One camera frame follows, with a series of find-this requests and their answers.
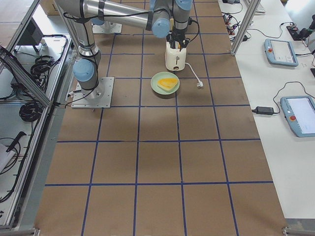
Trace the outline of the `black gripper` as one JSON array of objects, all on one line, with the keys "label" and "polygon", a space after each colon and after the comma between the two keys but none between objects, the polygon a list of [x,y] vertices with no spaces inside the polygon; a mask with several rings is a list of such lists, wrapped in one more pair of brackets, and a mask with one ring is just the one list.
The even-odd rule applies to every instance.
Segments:
[{"label": "black gripper", "polygon": [[189,44],[189,39],[186,38],[185,29],[173,29],[166,37],[166,41],[169,43],[171,48],[176,47],[176,42],[179,43],[181,48],[186,48]]}]

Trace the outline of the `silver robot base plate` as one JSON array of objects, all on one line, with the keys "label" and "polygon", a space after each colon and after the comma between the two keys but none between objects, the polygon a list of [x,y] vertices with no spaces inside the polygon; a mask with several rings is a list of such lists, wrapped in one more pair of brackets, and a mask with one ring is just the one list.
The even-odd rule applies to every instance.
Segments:
[{"label": "silver robot base plate", "polygon": [[98,109],[111,107],[111,99],[114,87],[114,77],[102,77],[98,81],[98,87],[87,97],[84,97],[89,92],[82,90],[74,94],[74,102],[71,108],[73,109]]}]

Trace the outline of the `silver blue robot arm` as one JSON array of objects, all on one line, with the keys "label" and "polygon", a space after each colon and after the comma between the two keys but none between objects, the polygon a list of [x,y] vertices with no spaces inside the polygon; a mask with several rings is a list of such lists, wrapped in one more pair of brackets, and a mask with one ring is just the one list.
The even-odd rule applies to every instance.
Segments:
[{"label": "silver blue robot arm", "polygon": [[99,84],[100,50],[95,44],[93,28],[111,34],[120,25],[150,31],[157,38],[166,38],[168,46],[184,49],[190,43],[185,34],[191,22],[190,0],[152,0],[148,10],[111,0],[58,0],[56,5],[66,20],[68,30],[78,42],[79,60],[73,74],[81,86],[82,95],[94,98],[103,95]]}]

